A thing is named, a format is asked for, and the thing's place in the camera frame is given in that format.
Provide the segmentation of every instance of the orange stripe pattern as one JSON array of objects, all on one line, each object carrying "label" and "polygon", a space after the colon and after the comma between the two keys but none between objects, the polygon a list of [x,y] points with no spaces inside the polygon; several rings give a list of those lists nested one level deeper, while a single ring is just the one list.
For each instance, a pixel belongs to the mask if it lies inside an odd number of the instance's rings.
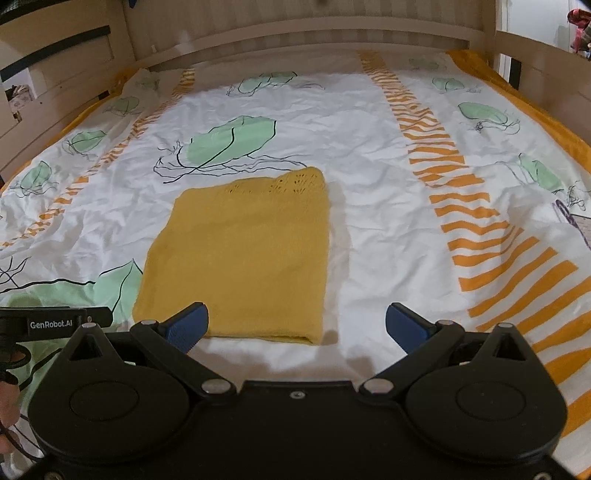
[{"label": "orange stripe pattern", "polygon": [[0,251],[7,247],[14,245],[19,239],[27,239],[36,236],[39,232],[45,231],[46,227],[51,225],[51,221],[58,215],[62,215],[66,210],[64,207],[72,203],[72,198],[80,193],[84,186],[89,182],[89,177],[98,173],[102,167],[113,163],[125,151],[126,147],[133,139],[141,137],[147,132],[148,126],[158,120],[162,114],[170,107],[176,105],[184,95],[193,90],[195,83],[195,71],[187,69],[183,72],[181,80],[174,88],[170,99],[162,103],[151,115],[136,120],[131,127],[129,135],[120,144],[114,146],[108,153],[106,153],[96,164],[91,166],[88,171],[76,179],[72,185],[65,188],[64,192],[53,200],[49,208],[39,215],[39,220],[47,220],[41,226],[39,222],[35,222],[25,229],[22,235],[10,239],[9,241],[0,244]]},{"label": "orange stripe pattern", "polygon": [[591,478],[591,466],[577,475],[577,480],[589,480]]},{"label": "orange stripe pattern", "polygon": [[[482,298],[481,289],[487,291],[486,300],[478,300],[467,311],[470,318],[476,319],[477,330],[486,331],[509,320],[525,334],[591,293],[591,277],[574,283],[573,274],[579,270],[576,265],[568,260],[561,261],[559,253],[552,248],[537,253],[542,245],[538,238],[524,235],[523,229],[503,220],[501,214],[490,207],[491,198],[486,192],[484,179],[469,173],[470,167],[464,156],[433,111],[422,105],[388,70],[381,56],[363,51],[359,57],[363,71],[382,89],[400,131],[407,139],[408,161],[414,175],[437,191],[429,199],[443,222],[442,231],[454,236],[448,242],[450,251],[464,250],[452,257],[457,268],[462,272],[465,269],[465,273],[459,275],[460,289],[473,293],[475,298]],[[464,237],[465,234],[487,237],[476,241]],[[533,258],[524,261],[526,255]],[[549,268],[549,262],[556,264]],[[524,293],[512,296],[515,291]],[[538,299],[543,299],[546,305],[538,306],[535,313],[529,310],[529,316],[520,320],[519,316]],[[537,342],[534,350],[540,352],[560,345],[589,330],[591,312],[581,314]],[[589,347],[567,353],[546,365],[556,383],[563,382],[591,361],[591,345]],[[563,435],[587,421],[591,421],[591,391],[569,405],[569,419]]]}]

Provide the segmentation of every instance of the human hand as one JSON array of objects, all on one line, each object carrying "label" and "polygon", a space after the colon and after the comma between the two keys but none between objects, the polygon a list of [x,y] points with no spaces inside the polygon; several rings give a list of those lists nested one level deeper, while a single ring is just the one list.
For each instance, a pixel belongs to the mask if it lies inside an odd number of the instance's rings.
[{"label": "human hand", "polygon": [[[11,380],[16,379],[12,374],[0,372],[0,421],[5,430],[13,426],[20,417],[20,408],[18,405],[18,383],[13,384]],[[8,432],[13,441],[18,442],[17,435],[14,432]],[[11,453],[14,451],[14,445],[6,438],[0,435],[0,454]]]}]

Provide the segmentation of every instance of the green leaf print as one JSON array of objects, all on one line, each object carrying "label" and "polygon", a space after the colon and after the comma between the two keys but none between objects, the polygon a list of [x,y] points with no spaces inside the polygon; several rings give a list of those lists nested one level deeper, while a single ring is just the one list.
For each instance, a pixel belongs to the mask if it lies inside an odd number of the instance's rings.
[{"label": "green leaf print", "polygon": [[543,189],[556,192],[564,188],[562,181],[539,160],[522,153],[519,155],[519,164]]},{"label": "green leaf print", "polygon": [[125,116],[136,113],[134,109],[139,105],[139,98],[137,97],[124,97],[115,99],[111,105],[105,110],[105,112],[111,112],[115,115]]},{"label": "green leaf print", "polygon": [[95,148],[106,137],[102,130],[96,132],[80,132],[69,140],[64,140],[62,146],[71,155],[83,155]]},{"label": "green leaf print", "polygon": [[465,85],[456,79],[434,78],[433,85],[442,92],[451,92],[453,90],[463,90]]},{"label": "green leaf print", "polygon": [[296,72],[272,72],[263,73],[258,77],[252,77],[240,82],[238,87],[230,87],[228,95],[231,95],[235,90],[239,95],[252,96],[258,90],[268,86],[281,86],[288,83],[293,78],[297,77]]},{"label": "green leaf print", "polygon": [[202,168],[249,155],[275,136],[275,124],[275,120],[263,116],[239,116],[206,134],[193,137],[191,143],[183,148],[183,159]]},{"label": "green leaf print", "polygon": [[18,195],[28,197],[29,195],[42,195],[50,188],[55,188],[56,182],[49,182],[51,178],[51,167],[44,161],[40,161],[31,168],[22,180],[11,190],[19,190]]},{"label": "green leaf print", "polygon": [[148,76],[141,79],[139,82],[136,82],[136,85],[143,88],[144,90],[158,90],[160,86],[160,79],[156,78],[155,76]]},{"label": "green leaf print", "polygon": [[462,114],[471,120],[489,120],[497,125],[507,122],[506,114],[482,103],[464,102],[459,105]]},{"label": "green leaf print", "polygon": [[113,321],[122,323],[131,318],[141,278],[142,272],[132,260],[101,273],[96,281],[80,283],[58,279],[8,290],[2,304],[8,307],[109,307]]},{"label": "green leaf print", "polygon": [[439,63],[431,59],[419,57],[417,59],[409,59],[409,63],[413,67],[413,70],[435,71],[439,69]]},{"label": "green leaf print", "polygon": [[476,130],[481,132],[484,128],[498,128],[508,133],[515,135],[519,132],[521,126],[519,119],[509,118],[506,113],[501,112],[490,105],[483,105],[482,103],[464,102],[458,105],[462,115],[470,120],[478,120]]}]

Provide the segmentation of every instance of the white wall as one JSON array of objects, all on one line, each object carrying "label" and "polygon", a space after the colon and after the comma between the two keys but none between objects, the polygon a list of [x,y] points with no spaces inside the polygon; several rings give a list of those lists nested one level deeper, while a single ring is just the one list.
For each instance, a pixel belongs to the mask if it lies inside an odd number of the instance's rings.
[{"label": "white wall", "polygon": [[506,0],[509,33],[568,51],[570,24],[566,16],[576,0]]}]

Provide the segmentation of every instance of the finger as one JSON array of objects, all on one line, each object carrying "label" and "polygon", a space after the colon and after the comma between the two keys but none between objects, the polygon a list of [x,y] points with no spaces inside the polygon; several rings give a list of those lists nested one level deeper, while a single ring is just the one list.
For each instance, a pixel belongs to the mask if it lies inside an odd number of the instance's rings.
[{"label": "finger", "polygon": [[18,404],[13,404],[10,408],[0,411],[0,421],[5,428],[12,427],[21,416],[21,410]]},{"label": "finger", "polygon": [[[16,433],[9,431],[8,434],[10,435],[10,438],[13,442],[17,443],[18,445],[21,444]],[[0,455],[12,453],[14,450],[16,450],[16,448],[14,448],[14,445],[6,438],[6,436],[0,435]]]},{"label": "finger", "polygon": [[18,385],[0,382],[0,418],[5,411],[12,410],[18,405]]}]

